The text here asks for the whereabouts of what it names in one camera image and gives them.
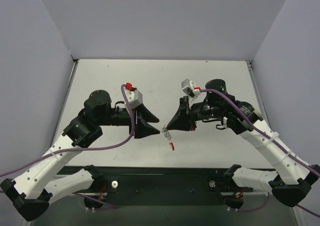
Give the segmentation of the silver keyring with red tag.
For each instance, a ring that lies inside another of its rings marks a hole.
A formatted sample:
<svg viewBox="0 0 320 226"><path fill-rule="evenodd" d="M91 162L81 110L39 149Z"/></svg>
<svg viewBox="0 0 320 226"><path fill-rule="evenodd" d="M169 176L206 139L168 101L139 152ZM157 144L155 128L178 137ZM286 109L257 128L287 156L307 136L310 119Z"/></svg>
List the silver keyring with red tag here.
<svg viewBox="0 0 320 226"><path fill-rule="evenodd" d="M170 135L170 133L169 133L169 131L167 129L167 126L164 125L161 130L162 130L162 133L163 133L164 137L168 140L168 143L169 143L172 151L174 151L175 150L175 146L174 146L174 144L172 142L172 137L171 137L171 135Z"/></svg>

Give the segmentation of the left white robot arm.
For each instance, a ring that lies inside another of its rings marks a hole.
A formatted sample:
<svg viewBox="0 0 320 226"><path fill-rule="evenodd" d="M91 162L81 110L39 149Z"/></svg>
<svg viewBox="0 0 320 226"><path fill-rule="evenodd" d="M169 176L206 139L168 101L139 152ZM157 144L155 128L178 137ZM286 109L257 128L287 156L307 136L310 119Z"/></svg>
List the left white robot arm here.
<svg viewBox="0 0 320 226"><path fill-rule="evenodd" d="M143 104L136 88L123 91L125 107L112 104L107 91L93 91L84 102L84 108L63 130L56 142L23 174L5 179L0 185L18 213L26 220L40 217L55 201L81 190L103 192L107 178L93 165L84 166L78 172L55 180L57 173L81 152L102 136L102 126L128 126L130 136L141 139L157 135L160 131L151 123L160 120Z"/></svg>

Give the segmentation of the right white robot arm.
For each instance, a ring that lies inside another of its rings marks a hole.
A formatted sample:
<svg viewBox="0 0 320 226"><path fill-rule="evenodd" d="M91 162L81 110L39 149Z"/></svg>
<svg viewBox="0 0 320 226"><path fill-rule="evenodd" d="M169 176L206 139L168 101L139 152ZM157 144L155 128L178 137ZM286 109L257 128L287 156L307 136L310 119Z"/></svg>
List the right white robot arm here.
<svg viewBox="0 0 320 226"><path fill-rule="evenodd" d="M185 96L180 98L167 130L194 131L197 121L219 121L222 130L231 129L274 168L262 171L234 164L223 175L233 187L271 193L288 207L297 206L307 196L320 177L319 165L311 165L294 154L252 104L239 101L227 92L224 80L210 80L201 89L185 79L181 89Z"/></svg>

